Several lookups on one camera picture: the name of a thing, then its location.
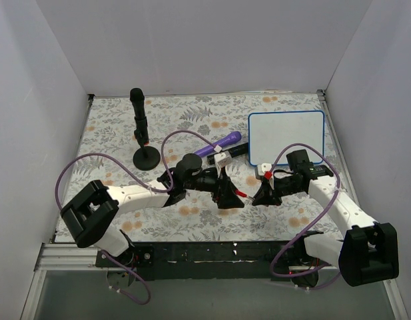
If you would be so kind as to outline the red whiteboard marker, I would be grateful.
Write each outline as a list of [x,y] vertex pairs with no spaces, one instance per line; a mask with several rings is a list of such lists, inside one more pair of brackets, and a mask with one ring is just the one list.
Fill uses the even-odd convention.
[[239,191],[238,189],[235,191],[235,194],[238,195],[239,197],[246,198],[246,199],[249,199],[249,200],[251,200],[251,201],[254,200],[253,197],[251,197],[250,195],[248,195],[248,194],[246,194],[246,193],[244,193],[244,192],[242,192],[242,191]]

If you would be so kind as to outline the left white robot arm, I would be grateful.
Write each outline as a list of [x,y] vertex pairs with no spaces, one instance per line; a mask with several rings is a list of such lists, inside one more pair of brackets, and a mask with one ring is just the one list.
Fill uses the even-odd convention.
[[175,167],[145,185],[106,186],[88,183],[61,210],[60,215],[77,247],[94,246],[105,251],[121,267],[133,261],[133,244],[113,219],[140,209],[163,208],[185,199],[188,190],[210,193],[219,209],[244,207],[241,192],[226,174],[224,163],[202,168],[202,159],[186,154]]

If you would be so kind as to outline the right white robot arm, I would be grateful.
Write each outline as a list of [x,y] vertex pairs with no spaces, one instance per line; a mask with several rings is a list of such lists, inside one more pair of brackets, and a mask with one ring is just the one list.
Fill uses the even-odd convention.
[[340,187],[340,177],[328,165],[315,165],[306,150],[293,151],[287,156],[291,174],[276,178],[269,163],[256,167],[260,189],[252,204],[281,205],[284,196],[305,192],[317,201],[343,235],[337,241],[323,233],[304,231],[290,240],[273,258],[271,266],[292,246],[294,259],[308,265],[316,258],[324,265],[336,267],[343,280],[352,287],[395,279],[399,275],[398,238],[390,223],[379,223],[366,214]]

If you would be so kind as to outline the blue framed whiteboard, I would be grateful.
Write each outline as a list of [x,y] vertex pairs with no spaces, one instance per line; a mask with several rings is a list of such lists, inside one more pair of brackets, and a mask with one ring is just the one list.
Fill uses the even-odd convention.
[[248,116],[248,160],[253,166],[274,163],[280,152],[293,143],[304,143],[324,154],[323,111],[251,113]]

